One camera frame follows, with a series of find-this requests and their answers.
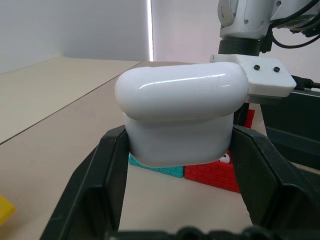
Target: red brick toy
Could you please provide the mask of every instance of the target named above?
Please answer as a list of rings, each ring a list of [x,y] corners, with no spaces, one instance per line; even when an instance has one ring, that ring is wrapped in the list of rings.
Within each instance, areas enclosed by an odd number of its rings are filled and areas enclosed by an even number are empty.
[[[244,125],[246,128],[251,128],[254,114],[255,111],[250,109]],[[184,177],[202,184],[240,193],[230,152],[228,151],[226,155],[230,159],[228,163],[214,161],[208,164],[185,166]]]

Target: yellow object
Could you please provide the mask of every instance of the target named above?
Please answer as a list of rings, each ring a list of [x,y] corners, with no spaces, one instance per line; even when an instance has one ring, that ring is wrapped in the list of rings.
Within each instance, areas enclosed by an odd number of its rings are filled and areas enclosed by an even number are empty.
[[[2,225],[14,212],[15,206],[0,195],[0,225]]]

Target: black cable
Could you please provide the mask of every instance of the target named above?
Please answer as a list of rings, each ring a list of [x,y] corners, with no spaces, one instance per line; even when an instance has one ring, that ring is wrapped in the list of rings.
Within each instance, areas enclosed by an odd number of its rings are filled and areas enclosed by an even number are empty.
[[[287,16],[285,18],[282,18],[274,23],[272,23],[270,25],[270,27],[275,28],[277,26],[280,26],[282,24],[285,24],[287,22],[290,22],[294,19],[296,19],[297,17],[301,16],[302,14],[304,14],[306,11],[310,10],[314,5],[316,5],[320,0],[312,0],[311,2],[309,2],[307,5],[305,5],[303,8],[301,8],[299,11],[295,12],[294,14]]]
[[[317,23],[319,20],[320,20],[320,12],[314,18],[312,18],[311,21],[309,21],[308,23],[302,26],[297,27],[296,29],[299,30],[299,29],[304,29],[306,27],[310,27],[311,25]]]
[[[273,37],[272,41],[274,42],[275,45],[277,45],[278,47],[283,48],[283,49],[298,49],[298,48],[305,47],[309,44],[312,44],[313,42],[317,41],[318,39],[320,39],[320,34],[318,36],[316,36],[315,38],[311,39],[310,41],[307,41],[307,42],[299,44],[299,45],[284,45],[284,44],[278,42],[275,39],[275,37]]]
[[[320,83],[314,82],[309,78],[291,75],[296,83],[295,90],[305,91],[306,89],[320,89]]]
[[[320,83],[314,82],[314,83],[313,83],[313,88],[315,88],[315,89],[320,89]]]

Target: black machine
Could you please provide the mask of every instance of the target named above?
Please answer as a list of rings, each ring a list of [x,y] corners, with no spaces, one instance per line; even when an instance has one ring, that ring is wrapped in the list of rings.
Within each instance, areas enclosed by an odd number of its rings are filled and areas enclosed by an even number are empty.
[[[318,240],[318,175],[293,166],[267,137],[234,126],[230,146],[242,198],[254,227],[236,235],[184,228],[117,232],[126,189],[129,140],[124,126],[108,131],[74,171],[41,240]]]
[[[320,92],[295,90],[277,105],[261,105],[267,136],[290,162],[320,170]]]

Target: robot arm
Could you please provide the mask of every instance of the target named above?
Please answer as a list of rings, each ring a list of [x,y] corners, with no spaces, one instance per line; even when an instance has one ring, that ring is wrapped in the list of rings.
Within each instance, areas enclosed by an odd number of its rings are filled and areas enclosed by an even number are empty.
[[[319,0],[220,0],[219,54],[258,56],[269,52],[272,42],[282,48],[301,48],[320,38]],[[278,42],[273,28],[288,28],[314,39],[287,46]]]
[[[272,27],[298,29],[319,13],[318,0],[220,0],[220,37],[262,40]],[[301,15],[281,21],[304,9]]]

